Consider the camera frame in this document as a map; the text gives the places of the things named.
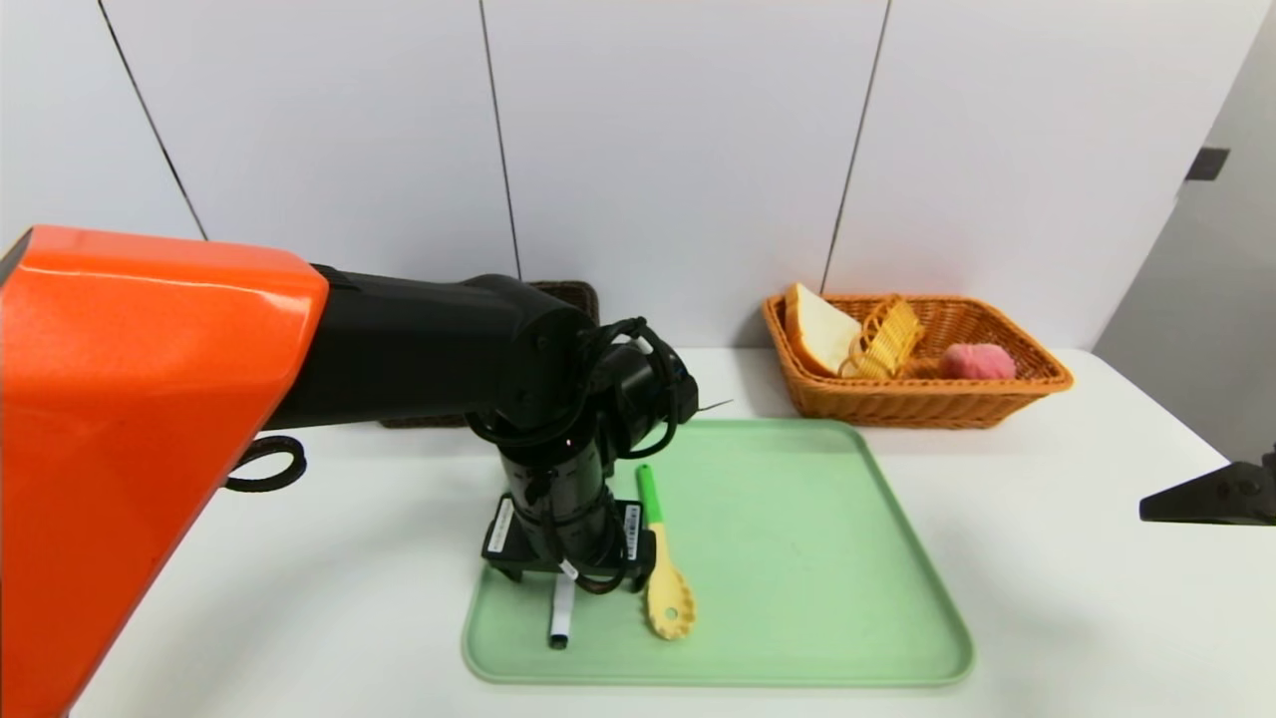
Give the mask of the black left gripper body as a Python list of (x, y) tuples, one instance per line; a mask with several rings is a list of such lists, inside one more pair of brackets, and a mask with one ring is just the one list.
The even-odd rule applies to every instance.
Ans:
[(633, 576), (656, 564), (655, 533), (637, 500), (609, 487), (614, 459), (595, 445), (504, 449), (507, 490), (487, 524), (482, 559), (526, 573)]

